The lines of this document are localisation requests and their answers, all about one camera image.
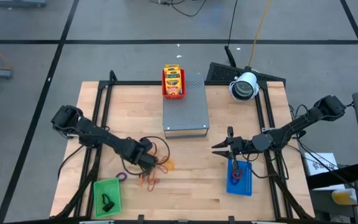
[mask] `red container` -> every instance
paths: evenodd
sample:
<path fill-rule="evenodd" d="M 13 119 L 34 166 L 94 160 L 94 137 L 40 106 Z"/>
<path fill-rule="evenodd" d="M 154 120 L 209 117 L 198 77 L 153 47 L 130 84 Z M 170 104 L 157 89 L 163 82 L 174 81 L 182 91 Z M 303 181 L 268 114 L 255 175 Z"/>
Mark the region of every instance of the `red container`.
<path fill-rule="evenodd" d="M 182 99 L 186 94 L 186 81 L 185 81 L 185 70 L 180 69 L 180 78 L 181 78 L 181 94 L 179 95 L 168 95 L 165 90 L 165 73 L 162 70 L 162 95 L 165 99 Z"/>

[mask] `green basket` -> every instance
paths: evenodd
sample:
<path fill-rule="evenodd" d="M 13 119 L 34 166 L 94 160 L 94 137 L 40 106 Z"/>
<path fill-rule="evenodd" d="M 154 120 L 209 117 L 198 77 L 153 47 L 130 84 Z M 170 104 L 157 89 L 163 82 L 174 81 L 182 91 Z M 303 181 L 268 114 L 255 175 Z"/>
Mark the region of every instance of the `green basket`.
<path fill-rule="evenodd" d="M 103 210 L 102 194 L 109 196 L 110 201 L 114 203 L 110 211 Z M 94 197 L 94 213 L 96 218 L 105 217 L 108 215 L 115 215 L 121 212 L 121 195 L 119 192 L 118 178 L 97 181 L 93 184 Z"/>

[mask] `wooden tabletop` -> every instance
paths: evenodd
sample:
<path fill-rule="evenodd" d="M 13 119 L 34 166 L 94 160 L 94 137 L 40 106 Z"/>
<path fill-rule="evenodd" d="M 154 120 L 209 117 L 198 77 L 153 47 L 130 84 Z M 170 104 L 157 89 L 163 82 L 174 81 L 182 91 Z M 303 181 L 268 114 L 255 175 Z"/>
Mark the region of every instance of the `wooden tabletop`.
<path fill-rule="evenodd" d="M 77 107 L 84 116 L 91 118 L 98 82 L 83 82 Z M 288 101 L 283 83 L 268 83 L 268 91 L 276 127 L 291 121 Z M 160 182 L 152 192 L 147 185 L 140 187 L 138 176 L 129 175 L 120 183 L 122 212 L 106 219 L 136 220 L 145 215 L 147 220 L 227 220 L 234 215 L 236 220 L 274 220 L 269 180 L 252 177 L 252 196 L 245 197 L 226 193 L 227 159 L 212 154 L 211 146 L 223 141 L 227 126 L 233 126 L 234 135 L 250 139 L 260 133 L 255 101 L 234 101 L 227 86 L 206 86 L 210 129 L 206 138 L 167 140 L 175 170 L 163 174 L 156 172 Z M 263 96 L 264 119 L 268 124 Z M 101 121 L 104 96 L 101 101 L 98 121 Z M 118 85 L 113 86 L 107 125 L 110 132 L 126 138 L 139 140 L 144 136 L 163 138 L 161 86 Z M 163 143 L 156 140 L 160 158 L 167 152 Z M 297 147 L 296 141 L 290 145 Z M 78 140 L 68 141 L 65 157 L 79 147 Z M 70 159 L 62 169 L 58 181 L 51 215 L 60 212 L 76 192 L 81 175 L 85 150 Z M 290 179 L 288 188 L 307 213 L 314 216 L 308 186 L 306 184 L 300 154 L 285 147 L 283 156 L 288 166 Z M 131 171 L 140 171 L 126 162 Z M 252 162 L 259 175 L 266 175 L 263 154 Z M 122 172 L 120 157 L 113 149 L 103 146 L 98 180 L 115 177 Z M 285 209 L 281 191 L 277 188 L 282 217 Z M 84 193 L 81 214 L 85 214 L 88 190 Z"/>

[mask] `blue basket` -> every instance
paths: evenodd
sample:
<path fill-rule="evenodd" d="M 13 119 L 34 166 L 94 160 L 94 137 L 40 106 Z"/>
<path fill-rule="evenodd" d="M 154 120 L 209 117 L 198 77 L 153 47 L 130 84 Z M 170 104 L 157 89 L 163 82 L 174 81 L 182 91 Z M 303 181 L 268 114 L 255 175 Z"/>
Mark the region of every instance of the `blue basket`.
<path fill-rule="evenodd" d="M 239 169 L 242 171 L 240 179 L 235 179 L 232 176 L 232 159 L 227 163 L 227 182 L 226 192 L 229 194 L 236 195 L 252 195 L 252 164 L 250 162 L 238 161 Z"/>

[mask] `gray floor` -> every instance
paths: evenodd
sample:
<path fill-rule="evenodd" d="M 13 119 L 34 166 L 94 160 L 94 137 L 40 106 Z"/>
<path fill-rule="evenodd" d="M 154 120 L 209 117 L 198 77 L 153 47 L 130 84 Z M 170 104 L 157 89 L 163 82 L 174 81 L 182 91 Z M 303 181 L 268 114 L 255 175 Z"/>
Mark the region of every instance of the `gray floor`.
<path fill-rule="evenodd" d="M 49 0 L 45 9 L 0 8 L 0 39 L 58 40 L 72 0 Z M 225 39 L 234 0 L 208 0 L 196 17 L 147 0 L 80 0 L 67 39 Z M 358 1 L 348 0 L 358 24 Z M 193 12 L 200 1 L 177 6 Z M 239 1 L 233 39 L 253 39 L 265 1 Z M 356 40 L 339 1 L 274 1 L 261 39 Z M 0 45 L 14 78 L 0 80 L 0 204 L 20 153 L 56 45 Z M 244 67 L 251 45 L 231 45 Z M 65 45 L 47 95 L 6 221 L 47 218 L 66 141 L 51 129 L 61 105 L 75 105 L 81 82 L 107 79 L 158 80 L 161 67 L 179 63 L 206 76 L 209 63 L 228 64 L 222 44 Z M 358 91 L 358 45 L 258 45 L 252 66 L 287 79 L 290 103 L 311 106 L 325 95 L 351 102 Z M 335 123 L 308 128 L 306 145 L 333 152 L 341 164 L 358 163 L 358 132 L 352 109 Z"/>

